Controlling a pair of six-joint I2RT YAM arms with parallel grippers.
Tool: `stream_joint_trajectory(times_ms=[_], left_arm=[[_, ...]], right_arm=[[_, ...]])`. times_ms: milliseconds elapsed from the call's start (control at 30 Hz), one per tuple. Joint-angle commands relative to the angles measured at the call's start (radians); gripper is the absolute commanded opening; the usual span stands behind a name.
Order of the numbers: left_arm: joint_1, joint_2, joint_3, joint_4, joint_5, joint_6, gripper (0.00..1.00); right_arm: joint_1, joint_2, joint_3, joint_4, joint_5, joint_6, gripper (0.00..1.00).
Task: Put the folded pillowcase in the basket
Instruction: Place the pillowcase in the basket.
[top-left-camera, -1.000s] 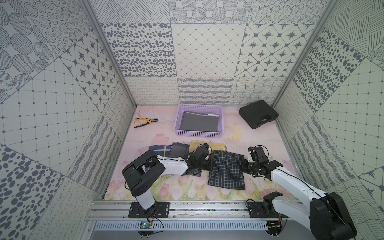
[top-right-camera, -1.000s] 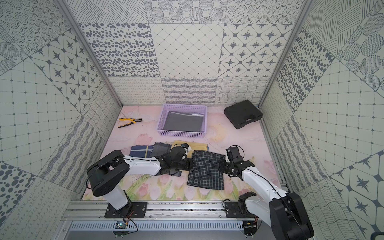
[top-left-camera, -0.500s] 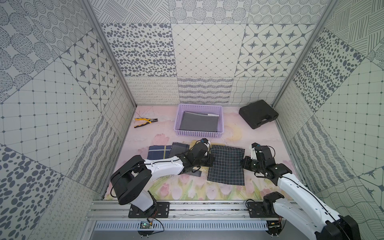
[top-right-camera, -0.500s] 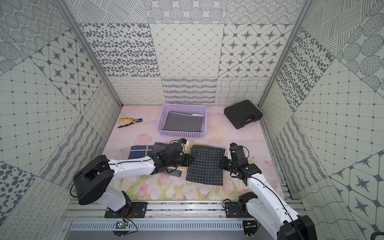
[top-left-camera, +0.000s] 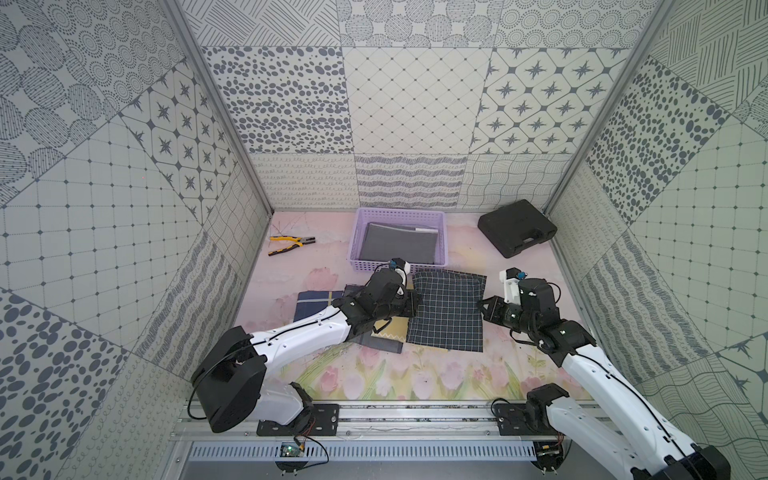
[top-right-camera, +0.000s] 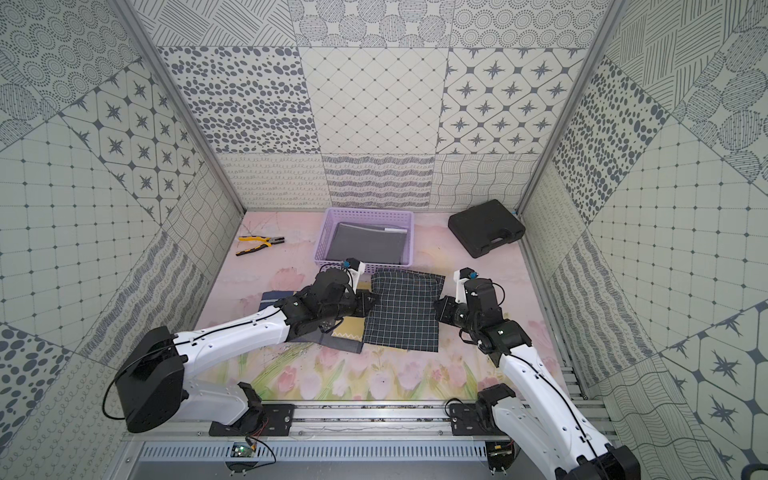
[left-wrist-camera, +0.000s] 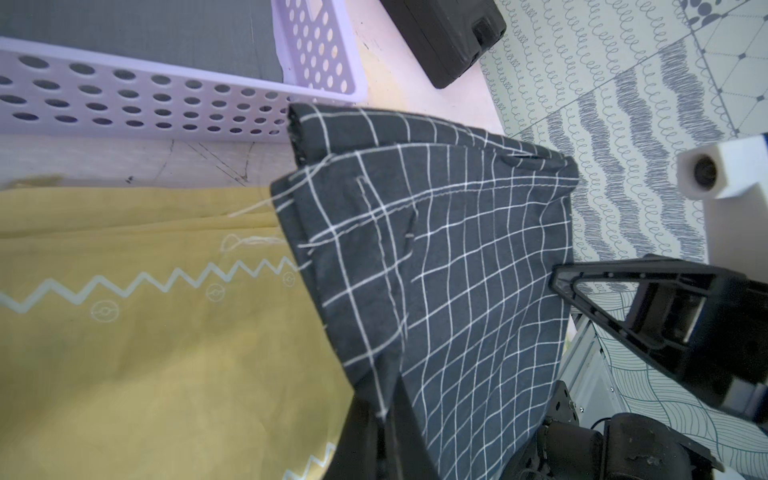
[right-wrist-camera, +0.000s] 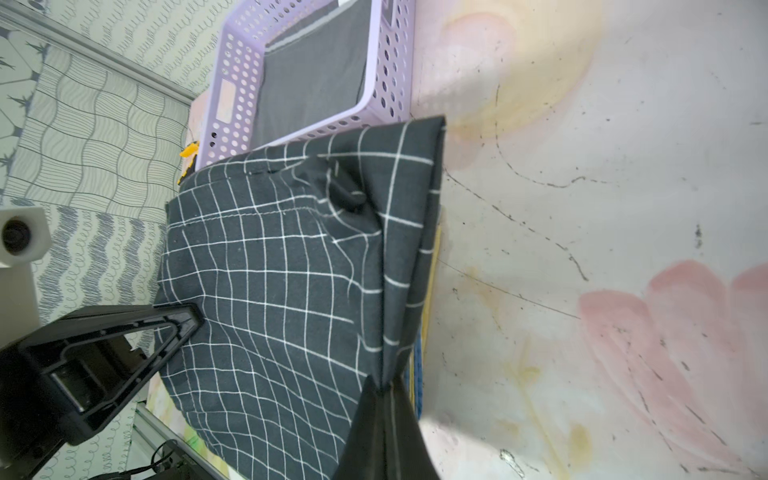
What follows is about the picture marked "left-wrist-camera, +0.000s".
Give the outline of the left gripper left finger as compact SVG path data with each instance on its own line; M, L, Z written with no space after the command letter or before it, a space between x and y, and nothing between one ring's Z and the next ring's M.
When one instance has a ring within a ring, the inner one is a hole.
M383 426L372 406L354 396L324 480L375 480L380 478L380 440Z

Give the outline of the black white grid pillowcase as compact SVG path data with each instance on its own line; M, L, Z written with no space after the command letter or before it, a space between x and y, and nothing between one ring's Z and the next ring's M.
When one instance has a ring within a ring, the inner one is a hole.
M294 103L280 226L354 397L405 399L431 470L489 479L541 424L569 310L575 160L405 112Z

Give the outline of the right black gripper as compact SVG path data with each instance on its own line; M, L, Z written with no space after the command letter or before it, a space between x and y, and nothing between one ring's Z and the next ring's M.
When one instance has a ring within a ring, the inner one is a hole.
M550 287L707 406L767 427L767 285L649 254L557 265Z

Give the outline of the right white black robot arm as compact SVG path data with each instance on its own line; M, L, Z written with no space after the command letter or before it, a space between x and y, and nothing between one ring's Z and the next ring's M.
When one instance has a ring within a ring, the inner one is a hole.
M551 287L647 365L704 404L767 425L767 286L732 270L647 255L556 266ZM558 385L507 479L716 479L725 466L649 417L577 422Z

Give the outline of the purple plastic basket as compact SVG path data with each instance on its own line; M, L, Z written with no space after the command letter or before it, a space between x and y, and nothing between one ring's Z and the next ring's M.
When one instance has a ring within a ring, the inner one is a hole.
M345 5L268 1L280 82L4 37L6 134L283 142L293 103L352 105L367 81Z

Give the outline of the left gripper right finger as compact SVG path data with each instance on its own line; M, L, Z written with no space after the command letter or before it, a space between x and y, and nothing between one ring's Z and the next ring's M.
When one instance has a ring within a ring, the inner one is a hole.
M383 426L383 478L438 480L404 382L397 380Z

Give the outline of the grey pillowcase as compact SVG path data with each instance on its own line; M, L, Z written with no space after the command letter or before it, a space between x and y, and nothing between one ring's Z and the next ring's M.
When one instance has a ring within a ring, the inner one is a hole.
M268 1L4 1L4 37L280 82Z

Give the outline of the yellow zigzag pillowcase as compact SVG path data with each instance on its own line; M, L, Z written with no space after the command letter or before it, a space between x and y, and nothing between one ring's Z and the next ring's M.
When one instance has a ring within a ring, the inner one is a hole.
M269 191L1 193L5 479L320 479L351 389Z

